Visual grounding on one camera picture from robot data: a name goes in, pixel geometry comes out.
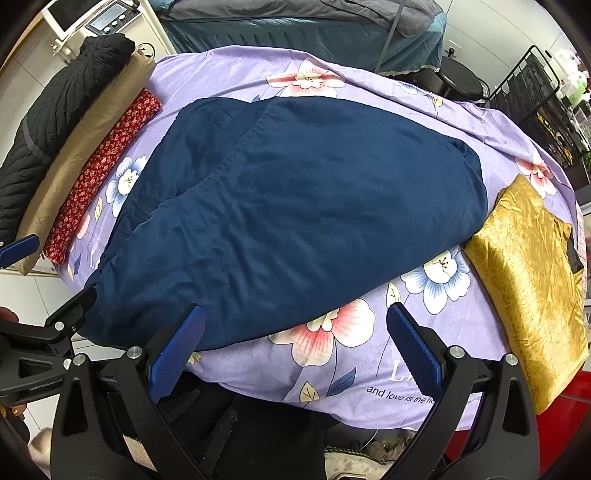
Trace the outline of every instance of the cable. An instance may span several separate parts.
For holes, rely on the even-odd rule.
[[[374,434],[372,435],[372,437],[368,440],[368,442],[363,445],[359,451],[363,450],[365,447],[367,447],[367,445],[369,445],[371,443],[371,441],[375,438],[375,436],[378,434],[378,429],[375,430]]]

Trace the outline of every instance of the gray bedding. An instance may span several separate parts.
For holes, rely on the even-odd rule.
[[[385,29],[398,11],[397,0],[177,0],[164,20],[228,19],[260,17],[331,18],[375,23]],[[403,37],[423,32],[443,12],[434,0],[407,0],[397,31]]]

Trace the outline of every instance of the leaf print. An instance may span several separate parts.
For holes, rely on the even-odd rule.
[[[99,197],[99,201],[96,202],[95,207],[95,220],[98,222],[100,218],[100,214],[103,213],[103,199]]]
[[[78,270],[80,269],[81,257],[82,257],[82,254],[78,255],[78,258],[76,258],[76,261],[74,262],[74,275],[78,275]]]
[[[421,90],[418,87],[411,85],[410,83],[399,81],[398,86],[410,95],[418,95],[419,93],[421,93]]]
[[[194,363],[199,362],[200,359],[201,359],[201,355],[199,355],[197,352],[193,352],[193,353],[191,353],[191,356],[189,357],[189,363],[191,365],[194,365]]]
[[[336,379],[334,382],[330,384],[329,390],[326,393],[327,397],[332,397],[333,395],[338,395],[339,393],[344,392],[349,387],[353,385],[355,382],[355,374],[357,373],[357,367],[355,367],[351,372],[342,377]]]
[[[400,290],[394,282],[388,282],[388,290],[386,292],[386,308],[389,309],[390,305],[397,302],[402,301],[402,297],[400,296]]]
[[[320,400],[320,395],[308,382],[304,384],[300,391],[300,401]]]

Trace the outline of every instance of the black quilted jacket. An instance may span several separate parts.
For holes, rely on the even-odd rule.
[[[0,167],[0,245],[15,240],[27,206],[51,162],[134,50],[135,44],[122,34],[88,37],[80,55],[56,73],[35,100]]]

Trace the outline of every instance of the white wall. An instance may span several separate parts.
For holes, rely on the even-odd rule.
[[[552,16],[535,0],[437,0],[447,12],[445,48],[485,80],[501,83],[532,45],[551,53],[574,48]]]

